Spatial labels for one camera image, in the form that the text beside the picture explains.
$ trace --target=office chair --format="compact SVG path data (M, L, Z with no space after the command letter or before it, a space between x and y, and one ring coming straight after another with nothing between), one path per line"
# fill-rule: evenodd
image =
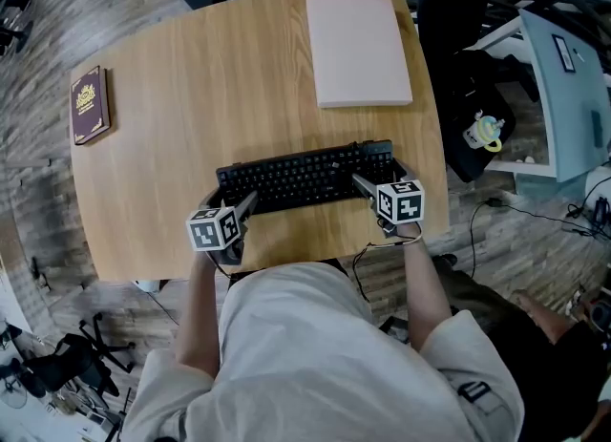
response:
M132 350L136 347L136 344L134 344L134 342L130 342L127 346L107 346L106 344L104 344L104 341L102 340L102 334L99 331L99 325L97 324L97 322L99 322L101 319L102 319L101 313L96 313L96 315L94 315L95 338L92 337L87 332L87 330L85 330L85 325L87 325L87 322L85 322L84 320L80 321L80 323L78 324L78 329L94 345L100 357L106 357L109 361L111 361L113 364L115 364L115 366L117 366L121 370L124 370L125 372L131 372L132 368L134 367L134 363L131 362L127 366L123 366L116 359L116 357L113 355L112 352L121 352L122 350Z
M80 335L68 333L57 344L53 354L29 359L24 361L23 366L41 381L47 392L56 392L78 377L100 397L104 391L118 396L111 371L99 360L91 343Z
M104 365L101 358L106 357L125 372L130 372L134 363L123 366L111 352L128 350L135 347L134 343L127 346L107 346L102 341L97 321L100 313L94 316L95 338L85 331L85 322L79 329L85 335L68 333L57 344L54 353L45 357L36 357L23 363L44 385L48 392L55 392L68 381L78 377L83 383L92 387L101 399L103 392L118 396L118 388L111 379L111 371Z
M418 0L418 31L439 114L445 158L465 182L477 179L495 156L472 149L462 133L474 115L504 119L501 142L516 127L514 114L495 86L517 80L532 100L537 84L512 55L494 60L483 51L466 51L479 38L489 0Z

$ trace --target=wooden table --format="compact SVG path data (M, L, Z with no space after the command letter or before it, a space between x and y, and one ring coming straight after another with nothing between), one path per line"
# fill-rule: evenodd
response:
M103 281L183 278L185 219L215 170L352 141L389 138L426 189L426 235L448 227L448 190L427 66L405 0L392 0L413 103L321 110L306 0L235 0L128 37L72 71L108 69L114 130L72 158L78 204ZM255 216L241 270L316 261L381 242L365 200Z

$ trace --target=chair leg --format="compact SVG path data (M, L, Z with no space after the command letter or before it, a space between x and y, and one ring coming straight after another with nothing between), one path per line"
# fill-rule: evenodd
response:
M107 346L109 352L121 352L123 350L131 350L132 346Z
M99 320L102 319L102 314L101 313L96 313L94 315L94 331L95 331L95 339L97 340L97 342L101 345L104 344L104 341L102 340L102 334L99 331L99 325L97 324L97 322Z
M81 333L83 335L85 335L85 337L87 337L87 339L94 344L94 346L97 347L97 342L95 341L95 338L92 337L89 332L84 328L84 326L87 325L85 322L81 322L80 325L78 326L78 329L81 331Z
M111 361L115 366L124 370L125 372L132 372L132 368L134 367L134 363L131 362L127 366L123 366L118 359L110 352L110 350L106 350L105 352L100 352L103 357L106 357L109 361Z

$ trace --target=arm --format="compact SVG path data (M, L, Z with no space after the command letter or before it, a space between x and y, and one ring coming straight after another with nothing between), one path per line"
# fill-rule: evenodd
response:
M399 226L403 237L417 237L412 223ZM446 293L423 241L405 245L405 276L408 288L408 317L411 346L420 350L429 334L444 320L452 318Z
M219 373L220 363L215 268L207 255L196 256L175 346L180 364L203 370L212 378Z
M174 352L149 353L125 419L126 439L181 440L189 405L212 389L220 358L214 271L208 257L198 254Z

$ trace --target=desk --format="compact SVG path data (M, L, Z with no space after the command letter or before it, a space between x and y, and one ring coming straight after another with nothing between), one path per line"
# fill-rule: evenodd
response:
M306 0L235 0L191 11L76 67L72 82L98 64L108 69L114 118L114 130L98 141L72 144L99 278L186 277L194 253L184 222L217 187L218 167L366 139L392 139L426 189L426 234L446 231L431 82L405 0L392 2L410 72L409 106L317 107ZM365 200L259 215L249 221L241 270L341 257L382 240Z
M516 32L522 33L537 80L549 164L496 158L486 169L546 176L562 182L606 162L607 143L611 140L611 105L596 51L567 30L524 10L472 48L489 49ZM553 35L566 42L575 67L573 73L564 71ZM600 115L597 122L593 121L593 111ZM595 127L600 134L599 147L595 143Z

